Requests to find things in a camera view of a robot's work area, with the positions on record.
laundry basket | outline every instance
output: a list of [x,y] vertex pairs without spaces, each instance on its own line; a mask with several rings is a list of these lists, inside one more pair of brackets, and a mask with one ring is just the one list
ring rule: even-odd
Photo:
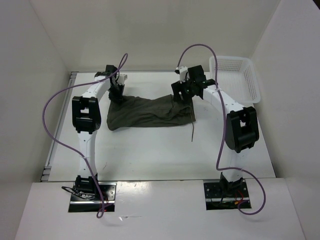
[[[242,104],[256,104],[260,91],[253,63],[250,59],[236,56],[217,56],[218,83],[230,97]],[[211,78],[215,78],[215,58],[209,59]]]

white floor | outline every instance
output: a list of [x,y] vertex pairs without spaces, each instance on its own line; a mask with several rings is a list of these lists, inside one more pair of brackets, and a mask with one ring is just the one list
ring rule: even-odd
[[[261,180],[264,210],[244,216],[237,209],[206,210],[203,181],[118,182],[115,212],[96,219],[95,212],[68,213],[70,182],[32,185],[16,240],[303,240],[304,235],[286,182]],[[263,195],[247,180],[254,211]]]
[[[124,94],[155,99],[172,94],[171,83],[178,81],[174,72],[128,72]],[[91,82],[94,73],[78,73],[75,84]],[[58,138],[79,148],[72,125],[71,99],[81,96],[87,86],[74,88],[66,103]],[[222,115],[208,102],[193,98],[196,123],[191,142],[192,125],[162,128],[120,128],[110,131],[107,114],[108,93],[99,102],[102,125],[96,137],[95,162],[100,181],[151,181],[218,179],[215,164],[222,138]],[[260,139],[251,149],[245,169],[258,178],[274,178],[275,173],[266,143],[259,129]],[[228,148],[224,148],[221,166],[228,163]],[[78,155],[55,144],[50,158],[49,181],[74,181],[79,168]]]

purple cord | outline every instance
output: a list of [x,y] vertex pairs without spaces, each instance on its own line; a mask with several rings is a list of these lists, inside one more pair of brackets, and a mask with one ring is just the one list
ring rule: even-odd
[[215,61],[215,72],[214,72],[214,80],[215,80],[215,87],[218,91],[218,94],[219,94],[219,97],[220,97],[220,100],[221,100],[221,104],[222,104],[222,114],[223,114],[223,134],[222,134],[222,141],[221,141],[221,145],[220,145],[220,150],[219,150],[219,153],[218,153],[218,158],[216,160],[216,164],[215,164],[215,169],[218,170],[218,171],[225,171],[225,170],[239,170],[239,171],[242,171],[242,172],[245,172],[247,174],[249,174],[251,177],[253,177],[256,182],[260,185],[261,187],[261,190],[262,190],[262,193],[263,193],[263,203],[261,205],[261,207],[255,211],[255,212],[244,212],[240,209],[240,206],[241,204],[243,204],[244,202],[248,202],[248,200],[245,200],[245,201],[242,201],[240,202],[238,205],[237,205],[237,208],[238,210],[244,214],[244,215],[256,215],[258,213],[261,212],[261,210],[265,207],[266,205],[266,200],[267,200],[267,196],[266,196],[266,191],[264,189],[264,187],[262,186],[261,182],[259,181],[259,179],[254,176],[251,172],[247,171],[247,170],[244,170],[244,169],[241,169],[239,167],[222,167],[220,168],[219,167],[219,163],[220,163],[220,160],[221,160],[221,155],[222,155],[222,151],[224,149],[224,144],[225,144],[225,140],[226,140],[226,129],[227,129],[227,125],[226,125],[226,122],[227,122],[227,116],[226,116],[226,108],[225,108],[225,103],[224,103],[224,99],[222,97],[222,94],[220,92],[220,89],[218,88],[218,60],[217,60],[217,56],[216,56],[216,53],[214,52],[214,50],[209,47],[208,45],[206,44],[202,44],[202,43],[196,43],[196,44],[193,44],[191,46],[188,46],[184,51],[183,53],[181,54],[181,57],[179,59],[179,62],[178,62],[178,65],[177,67],[180,66],[180,62],[184,56],[184,54],[186,53],[186,51],[192,47],[195,47],[195,46],[202,46],[202,47],[205,47],[207,49],[209,49],[213,56],[214,56],[214,61]]
[[96,180],[96,177],[95,177],[95,175],[94,175],[94,173],[93,173],[93,171],[92,171],[92,169],[91,169],[91,167],[90,167],[90,164],[89,164],[86,156],[84,156],[79,150],[73,148],[72,146],[69,146],[69,145],[67,145],[67,144],[59,141],[58,139],[56,139],[56,138],[49,132],[49,130],[48,130],[48,128],[47,128],[47,125],[46,125],[46,121],[45,121],[45,114],[46,114],[46,109],[47,109],[49,103],[51,102],[51,100],[52,100],[55,96],[57,96],[58,94],[66,91],[66,90],[73,89],[73,88],[76,88],[76,87],[86,86],[86,85],[98,84],[98,83],[101,83],[101,82],[103,82],[103,81],[105,81],[105,80],[107,80],[107,79],[115,76],[115,75],[120,71],[120,69],[124,66],[124,64],[126,63],[127,59],[128,59],[128,53],[125,53],[125,54],[123,55],[121,61],[120,61],[120,64],[119,64],[118,69],[117,69],[114,73],[112,73],[110,76],[107,76],[106,78],[104,78],[104,79],[102,79],[102,80],[92,81],[92,82],[87,82],[87,83],[82,83],[82,84],[78,84],[78,85],[69,86],[69,87],[67,87],[67,88],[65,88],[65,89],[62,89],[62,90],[56,92],[56,93],[53,94],[53,95],[49,98],[49,100],[45,103],[45,105],[44,105],[44,107],[43,107],[43,111],[42,111],[42,124],[43,124],[44,130],[45,130],[46,133],[49,135],[49,137],[52,138],[56,143],[61,144],[62,146],[66,147],[66,148],[68,148],[68,149],[70,149],[70,150],[72,150],[72,151],[75,151],[77,154],[79,154],[79,155],[84,159],[85,164],[87,165],[87,167],[88,167],[88,169],[89,169],[89,171],[90,171],[90,174],[91,174],[91,176],[92,176],[92,178],[93,178],[94,184],[95,184],[96,188],[98,189],[98,192],[99,192],[99,195],[100,195],[100,199],[101,199],[101,202],[102,202],[102,207],[101,207],[101,208],[99,209],[99,211],[96,213],[96,217],[97,217],[98,219],[102,218],[102,216],[104,215],[104,212],[105,212],[105,208],[108,207],[109,205],[108,205],[108,204],[105,205],[104,196],[103,196],[103,194],[102,194],[102,192],[101,192],[101,189],[100,189],[100,187],[99,187],[98,181]]

purple cable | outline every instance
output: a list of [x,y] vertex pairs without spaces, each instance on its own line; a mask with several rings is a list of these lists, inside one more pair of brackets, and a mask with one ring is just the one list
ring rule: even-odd
[[46,109],[47,109],[49,103],[51,102],[51,100],[52,100],[55,96],[57,96],[58,94],[66,91],[66,90],[73,89],[73,88],[76,88],[76,87],[86,86],[86,85],[98,84],[98,83],[101,83],[101,82],[103,82],[103,81],[105,81],[105,80],[107,80],[107,79],[115,76],[115,75],[120,71],[120,69],[124,66],[124,64],[126,63],[127,59],[128,59],[128,53],[125,53],[125,54],[123,55],[121,61],[120,61],[120,64],[119,64],[118,69],[117,69],[114,73],[112,73],[110,76],[107,76],[106,78],[104,78],[104,79],[102,79],[102,80],[92,81],[92,82],[87,82],[87,83],[82,83],[82,84],[78,84],[78,85],[69,86],[69,87],[67,87],[67,88],[65,88],[65,89],[62,89],[62,90],[56,92],[56,93],[53,94],[53,95],[49,98],[49,100],[45,103],[45,105],[44,105],[44,107],[43,107],[43,111],[42,111],[42,124],[43,124],[44,130],[45,130],[46,133],[49,135],[49,137],[52,138],[56,143],[61,144],[62,146],[64,146],[64,147],[66,147],[66,148],[68,148],[68,149],[76,152],[77,154],[79,154],[79,155],[84,159],[85,164],[87,165],[87,167],[88,167],[88,169],[89,169],[89,171],[90,171],[90,174],[91,174],[91,176],[92,176],[92,178],[93,178],[94,184],[95,184],[96,188],[98,189],[98,192],[99,192],[99,195],[100,195],[100,199],[101,199],[101,202],[102,202],[102,207],[101,207],[101,208],[99,209],[99,211],[96,213],[96,217],[97,217],[98,219],[102,218],[102,216],[104,215],[104,212],[105,212],[105,208],[108,207],[108,206],[111,205],[111,204],[105,205],[104,196],[103,196],[103,194],[102,194],[102,192],[101,192],[101,189],[100,189],[100,187],[99,187],[98,181],[97,181],[96,178],[95,178],[95,175],[94,175],[94,173],[93,173],[93,171],[92,171],[92,169],[91,169],[91,167],[90,167],[90,164],[89,164],[86,156],[84,156],[79,150],[73,148],[72,146],[69,146],[69,145],[67,145],[67,144],[59,141],[58,139],[56,139],[56,138],[49,132],[49,130],[48,130],[48,128],[47,128],[47,125],[46,125],[46,121],[45,121],[45,114],[46,114]]
[[222,167],[220,168],[219,167],[219,163],[220,163],[220,160],[221,160],[221,155],[222,155],[222,151],[224,149],[224,144],[225,144],[225,140],[226,140],[226,129],[227,129],[227,125],[226,125],[226,122],[227,122],[227,116],[226,116],[226,108],[225,108],[225,103],[224,103],[224,99],[222,97],[222,94],[220,92],[220,89],[218,88],[218,60],[217,60],[217,56],[216,56],[216,53],[214,52],[214,50],[209,47],[208,45],[206,44],[202,44],[202,43],[196,43],[196,44],[193,44],[191,46],[188,46],[184,51],[183,53],[181,54],[181,57],[179,59],[179,62],[178,62],[178,65],[177,67],[180,66],[180,62],[184,56],[184,54],[186,53],[187,50],[189,50],[190,48],[192,47],[196,47],[196,46],[202,46],[202,47],[205,47],[207,49],[209,49],[213,56],[214,56],[214,61],[215,61],[215,72],[214,72],[214,80],[215,80],[215,87],[217,89],[217,92],[219,94],[219,97],[220,97],[220,100],[221,100],[221,104],[222,104],[222,114],[223,114],[223,134],[222,134],[222,141],[221,141],[221,145],[220,145],[220,149],[219,149],[219,153],[218,153],[218,158],[216,160],[216,165],[215,165],[215,169],[218,170],[218,171],[225,171],[225,170],[239,170],[239,171],[242,171],[242,172],[245,172],[247,174],[249,174],[251,177],[253,177],[256,182],[260,185],[261,187],[261,190],[262,190],[262,193],[263,193],[263,203],[261,205],[261,207],[255,211],[255,212],[244,212],[240,209],[240,206],[241,204],[243,204],[244,202],[248,202],[248,200],[244,200],[242,202],[240,202],[238,205],[237,205],[237,208],[238,210],[244,214],[244,215],[255,215],[255,214],[258,214],[261,212],[261,210],[265,207],[266,205],[266,200],[267,200],[267,196],[266,196],[266,191],[264,189],[264,187],[262,186],[261,182],[259,181],[259,179],[254,176],[251,172],[247,171],[247,170],[244,170],[244,169],[241,169],[239,167]]

